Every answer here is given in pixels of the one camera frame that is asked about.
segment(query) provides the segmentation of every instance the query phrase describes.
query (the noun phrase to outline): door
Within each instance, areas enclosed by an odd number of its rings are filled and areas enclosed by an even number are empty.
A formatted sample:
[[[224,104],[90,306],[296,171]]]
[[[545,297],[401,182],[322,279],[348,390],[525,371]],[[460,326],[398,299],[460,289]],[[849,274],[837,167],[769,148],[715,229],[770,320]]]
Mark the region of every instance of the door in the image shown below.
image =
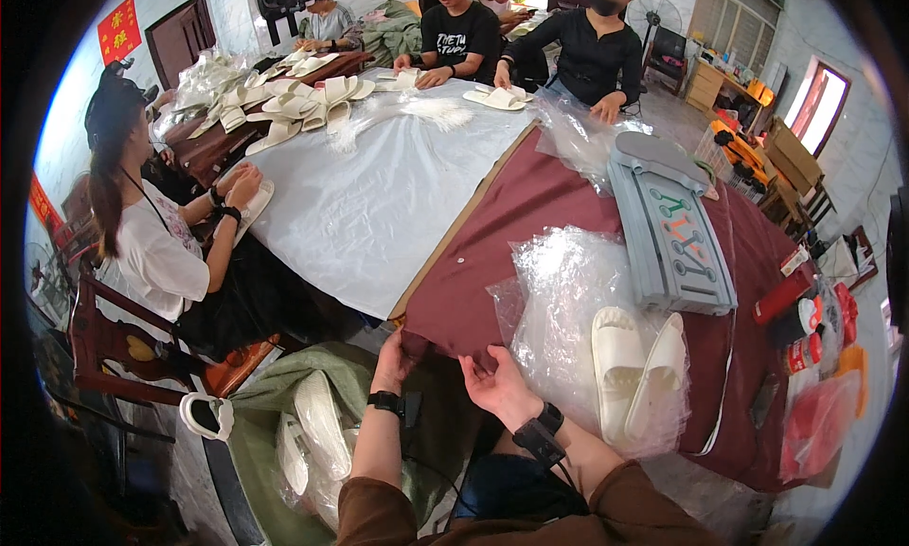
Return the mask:
[[[199,52],[215,43],[205,0],[189,0],[158,19],[145,30],[145,40],[162,88],[176,88],[180,71],[195,64]]]

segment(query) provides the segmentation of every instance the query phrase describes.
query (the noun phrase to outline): white plastic tablecloth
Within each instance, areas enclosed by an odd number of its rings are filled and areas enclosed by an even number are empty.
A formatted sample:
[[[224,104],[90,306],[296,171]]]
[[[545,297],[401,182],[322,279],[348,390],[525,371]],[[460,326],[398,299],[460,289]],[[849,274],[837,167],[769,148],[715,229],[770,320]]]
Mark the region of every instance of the white plastic tablecloth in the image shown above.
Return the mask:
[[[373,69],[363,78],[385,72]],[[531,120],[462,98],[451,79],[418,98],[458,98],[466,126],[444,132],[397,116],[333,152],[325,130],[300,134],[248,159],[275,183],[250,232],[303,279],[340,302],[385,319],[493,164]],[[374,93],[370,98],[398,98]],[[366,103],[353,103],[352,119]]]

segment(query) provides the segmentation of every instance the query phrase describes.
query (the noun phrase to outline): red banner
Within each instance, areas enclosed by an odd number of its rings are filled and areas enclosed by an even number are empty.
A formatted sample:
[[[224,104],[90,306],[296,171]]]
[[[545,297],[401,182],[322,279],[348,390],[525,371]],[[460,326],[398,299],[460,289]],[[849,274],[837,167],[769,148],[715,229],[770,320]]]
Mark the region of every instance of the red banner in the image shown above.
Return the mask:
[[[142,44],[139,25],[135,21],[133,0],[124,1],[98,23],[98,42],[101,44],[101,57],[105,66],[123,59]]]

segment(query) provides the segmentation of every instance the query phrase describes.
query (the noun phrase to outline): brown sleeve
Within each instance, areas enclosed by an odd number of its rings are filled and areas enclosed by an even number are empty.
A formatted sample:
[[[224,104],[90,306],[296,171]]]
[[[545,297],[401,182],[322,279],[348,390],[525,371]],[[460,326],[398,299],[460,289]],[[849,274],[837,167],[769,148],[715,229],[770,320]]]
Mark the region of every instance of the brown sleeve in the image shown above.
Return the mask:
[[[388,483],[355,477],[338,496],[338,546],[396,546],[416,540],[414,507]]]
[[[637,461],[616,467],[597,486],[590,511],[635,544],[722,544],[650,483]]]

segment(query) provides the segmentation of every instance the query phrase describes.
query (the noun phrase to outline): plastic sorting board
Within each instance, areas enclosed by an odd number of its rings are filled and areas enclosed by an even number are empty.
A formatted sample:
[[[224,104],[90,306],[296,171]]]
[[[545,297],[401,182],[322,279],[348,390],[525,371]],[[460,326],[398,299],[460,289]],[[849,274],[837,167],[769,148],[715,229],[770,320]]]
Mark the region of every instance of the plastic sorting board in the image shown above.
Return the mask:
[[[623,138],[626,134],[634,137]],[[691,171],[677,171],[681,161],[691,163],[685,154],[675,149],[670,154],[665,147],[653,152],[662,144],[653,136],[623,132],[607,165],[635,300],[642,307],[725,315],[738,302],[713,225],[698,191],[690,188],[700,182]],[[685,184],[675,180],[677,173]]]

